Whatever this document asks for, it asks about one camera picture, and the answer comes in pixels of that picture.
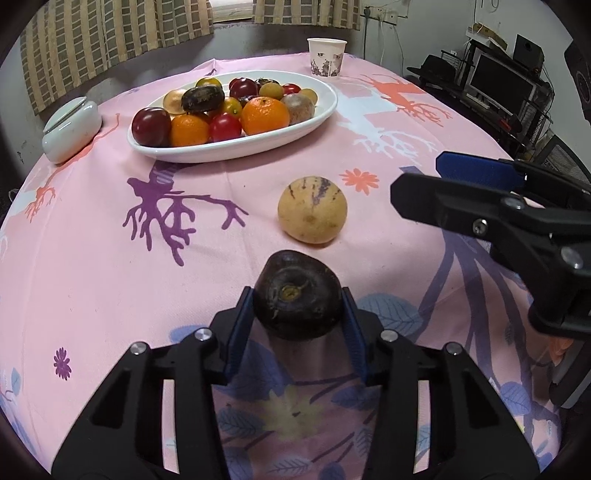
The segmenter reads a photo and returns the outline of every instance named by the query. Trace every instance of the power outlet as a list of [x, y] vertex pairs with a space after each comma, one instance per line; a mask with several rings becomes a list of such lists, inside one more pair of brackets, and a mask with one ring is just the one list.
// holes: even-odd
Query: power outlet
[[398, 12], [396, 10], [384, 11], [384, 21], [396, 25], [398, 23]]

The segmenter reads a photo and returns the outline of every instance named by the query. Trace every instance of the jar lid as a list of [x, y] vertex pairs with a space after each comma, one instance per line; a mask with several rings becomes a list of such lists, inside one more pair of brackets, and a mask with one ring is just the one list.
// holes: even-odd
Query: jar lid
[[57, 112], [54, 113], [47, 122], [47, 125], [43, 129], [43, 134], [47, 135], [51, 130], [60, 125], [60, 123], [72, 116], [74, 112], [78, 111], [80, 107], [84, 105], [85, 102], [86, 97], [78, 97], [59, 107]]

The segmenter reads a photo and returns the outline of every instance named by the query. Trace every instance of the black speaker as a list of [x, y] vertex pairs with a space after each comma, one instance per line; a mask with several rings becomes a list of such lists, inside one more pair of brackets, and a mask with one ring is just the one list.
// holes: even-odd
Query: black speaker
[[564, 59], [577, 86], [583, 114], [591, 122], [591, 74], [589, 73], [589, 65], [585, 62], [583, 54], [574, 42], [564, 52]]
[[544, 66], [544, 52], [541, 47], [521, 35], [517, 35], [513, 60], [530, 72], [539, 75]]

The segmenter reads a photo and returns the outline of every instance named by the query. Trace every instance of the yellow tomato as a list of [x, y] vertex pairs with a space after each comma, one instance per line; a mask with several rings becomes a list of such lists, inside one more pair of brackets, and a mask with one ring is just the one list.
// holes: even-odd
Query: yellow tomato
[[234, 97], [228, 97], [223, 101], [220, 108], [209, 112], [208, 115], [214, 117], [220, 113], [229, 113], [234, 118], [238, 118], [240, 120], [240, 115], [242, 114], [242, 105], [240, 105], [240, 101], [238, 101], [238, 99]]
[[218, 79], [213, 78], [213, 77], [202, 78], [201, 80], [199, 80], [197, 82], [195, 87], [202, 87], [203, 85], [215, 85], [216, 87], [222, 88], [222, 84], [220, 83], [220, 81]]

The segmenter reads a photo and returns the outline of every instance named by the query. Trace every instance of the blue gripper pad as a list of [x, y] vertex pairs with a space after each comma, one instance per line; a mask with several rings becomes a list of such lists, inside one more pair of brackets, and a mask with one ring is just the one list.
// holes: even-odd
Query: blue gripper pad
[[255, 319], [252, 306], [253, 292], [254, 290], [252, 288], [249, 288], [248, 291], [245, 289], [236, 305], [236, 309], [238, 310], [236, 323], [228, 340], [228, 361], [224, 369], [224, 375], [228, 379], [228, 382], [232, 380], [240, 369], [246, 343], [252, 329], [252, 322]]
[[515, 192], [525, 184], [524, 175], [515, 171], [510, 162], [491, 158], [443, 152], [437, 157], [435, 166], [444, 179], [476, 183], [505, 192]]
[[368, 364], [367, 364], [367, 348], [359, 325], [355, 321], [355, 314], [353, 312], [353, 306], [350, 304], [348, 296], [343, 292], [343, 321], [342, 329], [345, 337], [345, 344], [349, 351], [349, 357], [351, 358], [351, 364], [353, 370], [360, 376], [363, 383], [368, 381]]

